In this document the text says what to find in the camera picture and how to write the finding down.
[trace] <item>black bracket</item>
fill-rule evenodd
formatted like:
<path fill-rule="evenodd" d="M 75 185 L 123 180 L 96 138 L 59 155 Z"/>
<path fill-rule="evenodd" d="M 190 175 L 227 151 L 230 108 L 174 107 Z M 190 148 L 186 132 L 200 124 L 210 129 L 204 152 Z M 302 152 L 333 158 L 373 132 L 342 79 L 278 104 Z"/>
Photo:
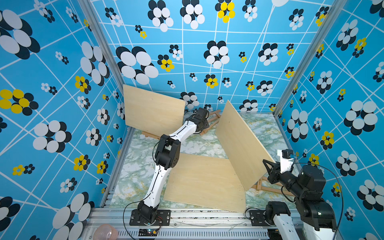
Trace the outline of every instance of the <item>black bracket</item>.
<path fill-rule="evenodd" d="M 170 221 L 170 210 L 157 210 L 156 218 L 160 217 L 163 222 L 161 223 L 161 226 L 169 226 Z M 160 226 L 159 220 L 155 218 L 154 223 L 151 226 Z M 148 221 L 145 221 L 145 219 L 140 216 L 140 211 L 138 209 L 134 209 L 131 212 L 131 219 L 129 221 L 130 226 L 147 226 Z"/>

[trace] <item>yellow circle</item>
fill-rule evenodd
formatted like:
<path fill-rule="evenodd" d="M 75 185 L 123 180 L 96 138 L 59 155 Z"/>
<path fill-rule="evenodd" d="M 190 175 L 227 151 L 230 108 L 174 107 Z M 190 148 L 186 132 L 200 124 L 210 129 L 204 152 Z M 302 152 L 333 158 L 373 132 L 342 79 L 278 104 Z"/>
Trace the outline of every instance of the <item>yellow circle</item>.
<path fill-rule="evenodd" d="M 229 16 L 229 18 L 234 18 L 235 17 L 235 11 L 230 11 L 228 16 Z"/>
<path fill-rule="evenodd" d="M 22 98 L 19 100 L 19 104 L 20 106 L 22 106 L 23 108 L 26 108 L 29 106 L 29 101 L 25 98 Z"/>
<path fill-rule="evenodd" d="M 223 2 L 220 6 L 221 10 L 227 10 L 228 4 L 226 2 Z"/>
<path fill-rule="evenodd" d="M 13 112 L 13 113 L 21 113 L 22 111 L 23 111 L 23 108 L 20 106 L 20 105 L 18 105 L 18 104 L 15 104 L 15 105 L 12 105 L 12 107 L 11 107 L 11 111 Z"/>
<path fill-rule="evenodd" d="M 228 4 L 227 9 L 228 9 L 229 11 L 232 11 L 234 8 L 235 8 L 235 4 L 234 4 L 233 2 L 230 2 L 230 3 Z"/>
<path fill-rule="evenodd" d="M 0 91 L 0 97 L 4 99 L 11 99 L 13 96 L 12 92 L 9 91 L 8 89 L 3 89 Z"/>
<path fill-rule="evenodd" d="M 224 16 L 223 17 L 223 23 L 229 22 L 229 16 Z"/>
<path fill-rule="evenodd" d="M 7 99 L 1 99 L 0 100 L 0 108 L 2 108 L 2 109 L 10 109 L 11 106 L 12 106 L 11 101 L 9 101 Z"/>

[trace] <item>wire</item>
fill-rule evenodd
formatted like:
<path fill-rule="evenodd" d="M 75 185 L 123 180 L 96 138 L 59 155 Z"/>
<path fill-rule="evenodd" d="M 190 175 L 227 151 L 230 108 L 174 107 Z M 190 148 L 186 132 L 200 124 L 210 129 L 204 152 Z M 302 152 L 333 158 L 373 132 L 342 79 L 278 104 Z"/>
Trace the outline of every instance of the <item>wire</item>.
<path fill-rule="evenodd" d="M 289 199 L 289 198 L 284 194 L 284 192 L 283 192 L 283 187 L 284 187 L 284 186 L 281 186 L 281 193 L 282 193 L 282 195 L 283 195 L 288 201 L 290 201 L 290 202 L 295 202 L 295 201 L 292 201 L 291 199 Z"/>
<path fill-rule="evenodd" d="M 143 200 L 140 200 L 140 201 L 137 201 L 137 202 L 141 202 L 141 201 L 146 200 L 146 198 L 149 197 L 149 195 L 150 195 L 150 194 L 148 194 L 148 196 L 146 196 Z M 134 203 L 137 203 L 137 202 L 131 202 L 130 204 L 126 205 L 125 208 L 124 208 L 124 211 L 122 212 L 122 223 L 123 223 L 124 228 L 125 228 L 125 230 L 127 231 L 128 235 L 129 235 L 133 240 L 136 240 L 136 239 L 134 239 L 134 238 L 129 234 L 127 228 L 125 227 L 124 213 L 125 213 L 125 209 L 126 209 L 129 205 L 134 204 Z"/>
<path fill-rule="evenodd" d="M 308 163 L 307 163 L 307 162 L 296 162 L 296 163 L 294 163 L 294 164 L 308 164 Z M 336 227 L 335 234 L 333 235 L 333 238 L 332 238 L 332 240 L 335 240 L 337 231 L 339 230 L 339 226 L 340 226 L 341 219 L 342 219 L 342 217 L 343 217 L 343 211 L 344 211 L 344 197 L 343 197 L 343 192 L 342 192 L 342 190 L 341 190 L 340 181 L 339 181 L 339 179 L 337 178 L 336 174 L 334 174 L 334 173 L 333 173 L 331 170 L 329 170 L 328 168 L 323 167 L 323 166 L 321 166 L 321 165 L 319 165 L 319 164 L 316 164 L 316 163 L 311 163 L 311 164 L 312 164 L 312 165 L 317 165 L 317 166 L 319 166 L 319 167 L 322 167 L 322 168 L 324 168 L 324 169 L 330 171 L 330 172 L 334 175 L 334 177 L 335 177 L 336 180 L 337 180 L 337 183 L 338 183 L 339 186 L 340 186 L 340 195 L 341 195 L 341 214 L 340 214 L 339 222 L 338 222 L 337 227 Z"/>

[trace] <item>marble floor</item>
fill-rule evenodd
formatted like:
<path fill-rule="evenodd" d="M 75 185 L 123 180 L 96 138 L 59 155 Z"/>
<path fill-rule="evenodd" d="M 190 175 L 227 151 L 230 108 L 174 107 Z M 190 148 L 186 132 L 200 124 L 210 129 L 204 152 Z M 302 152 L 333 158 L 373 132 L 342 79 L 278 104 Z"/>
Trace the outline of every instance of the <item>marble floor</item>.
<path fill-rule="evenodd" d="M 271 154 L 276 161 L 279 161 L 278 156 L 276 155 L 276 150 L 286 149 L 287 146 L 273 115 L 241 114 L 241 116 L 267 149 L 269 154 Z M 216 126 L 203 136 L 200 136 L 199 134 L 191 135 L 182 143 L 180 152 L 227 158 L 227 155 L 215 135 L 215 129 Z M 142 135 L 140 130 L 135 131 L 109 207 L 124 208 L 131 202 L 143 199 L 147 193 L 154 173 L 155 164 L 152 159 L 152 151 L 157 142 L 157 139 Z M 279 186 L 271 185 L 267 181 L 263 181 L 262 185 L 279 189 Z M 159 205 L 160 208 L 201 207 L 163 200 L 165 188 L 166 186 L 164 186 L 162 190 Z M 289 208 L 295 208 L 295 205 L 287 201 L 282 194 L 262 190 L 256 191 L 255 189 L 246 191 L 247 207 L 265 208 L 268 201 L 283 201 L 287 203 Z"/>

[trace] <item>wooden board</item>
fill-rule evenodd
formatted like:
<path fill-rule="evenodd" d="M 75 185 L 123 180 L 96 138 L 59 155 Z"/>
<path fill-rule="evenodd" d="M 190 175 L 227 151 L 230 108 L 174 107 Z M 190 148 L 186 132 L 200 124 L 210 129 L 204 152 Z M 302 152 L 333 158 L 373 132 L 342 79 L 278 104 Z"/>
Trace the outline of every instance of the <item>wooden board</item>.
<path fill-rule="evenodd" d="M 162 136 L 182 126 L 185 101 L 124 85 L 124 108 L 128 126 Z"/>
<path fill-rule="evenodd" d="M 216 135 L 245 190 L 249 190 L 266 173 L 263 159 L 275 162 L 229 101 L 216 128 Z"/>
<path fill-rule="evenodd" d="M 245 189 L 228 159 L 180 153 L 164 200 L 245 211 Z"/>

